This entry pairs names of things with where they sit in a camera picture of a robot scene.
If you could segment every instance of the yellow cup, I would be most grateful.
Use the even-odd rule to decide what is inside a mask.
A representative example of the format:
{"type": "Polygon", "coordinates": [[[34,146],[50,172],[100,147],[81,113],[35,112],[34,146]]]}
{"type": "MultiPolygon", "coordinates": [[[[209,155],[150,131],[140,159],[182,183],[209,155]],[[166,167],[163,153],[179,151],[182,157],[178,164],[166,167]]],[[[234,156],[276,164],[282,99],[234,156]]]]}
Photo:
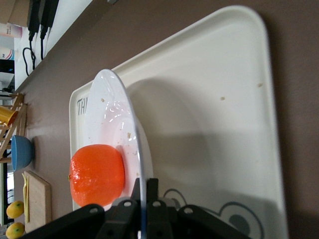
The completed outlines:
{"type": "Polygon", "coordinates": [[[10,126],[14,122],[17,114],[18,111],[12,111],[7,107],[0,106],[0,124],[10,126]]]}

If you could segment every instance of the yellow utensil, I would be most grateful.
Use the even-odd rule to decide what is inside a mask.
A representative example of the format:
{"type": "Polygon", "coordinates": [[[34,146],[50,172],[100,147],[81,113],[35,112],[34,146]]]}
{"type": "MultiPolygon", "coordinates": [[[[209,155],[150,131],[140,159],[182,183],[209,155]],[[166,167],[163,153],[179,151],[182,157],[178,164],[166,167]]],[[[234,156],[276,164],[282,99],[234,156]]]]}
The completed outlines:
{"type": "Polygon", "coordinates": [[[29,217],[29,176],[25,177],[22,173],[24,179],[23,186],[23,202],[24,202],[24,222],[27,224],[30,221],[29,217]]]}

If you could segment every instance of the blue bowl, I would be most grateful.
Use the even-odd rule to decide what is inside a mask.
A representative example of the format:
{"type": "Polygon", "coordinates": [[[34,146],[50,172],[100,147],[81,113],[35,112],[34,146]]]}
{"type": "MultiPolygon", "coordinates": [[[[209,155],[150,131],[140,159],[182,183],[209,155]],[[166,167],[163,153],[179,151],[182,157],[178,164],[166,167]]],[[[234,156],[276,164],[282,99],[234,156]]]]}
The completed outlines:
{"type": "Polygon", "coordinates": [[[11,138],[11,160],[13,171],[25,168],[33,158],[33,145],[29,139],[14,135],[11,138]]]}

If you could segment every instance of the wooden cutting board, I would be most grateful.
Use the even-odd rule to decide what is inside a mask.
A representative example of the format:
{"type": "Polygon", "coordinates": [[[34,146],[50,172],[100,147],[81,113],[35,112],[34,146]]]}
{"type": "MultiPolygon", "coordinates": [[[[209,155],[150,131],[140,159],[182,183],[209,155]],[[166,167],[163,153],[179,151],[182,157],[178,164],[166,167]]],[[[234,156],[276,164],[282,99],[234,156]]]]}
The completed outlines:
{"type": "Polygon", "coordinates": [[[25,224],[28,233],[52,221],[51,185],[31,171],[29,177],[29,222],[25,224]]]}

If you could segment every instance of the white plate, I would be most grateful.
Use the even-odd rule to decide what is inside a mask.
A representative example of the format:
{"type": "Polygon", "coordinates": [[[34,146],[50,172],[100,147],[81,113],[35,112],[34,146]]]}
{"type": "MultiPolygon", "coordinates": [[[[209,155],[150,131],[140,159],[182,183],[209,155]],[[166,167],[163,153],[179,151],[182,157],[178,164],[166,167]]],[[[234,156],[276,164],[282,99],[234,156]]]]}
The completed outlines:
{"type": "Polygon", "coordinates": [[[125,169],[125,185],[120,197],[131,196],[136,178],[141,178],[141,200],[146,202],[143,182],[153,175],[151,154],[125,87],[111,70],[100,71],[93,80],[86,106],[83,144],[107,144],[116,148],[125,169]],[[147,172],[143,167],[146,161],[147,172]]]}

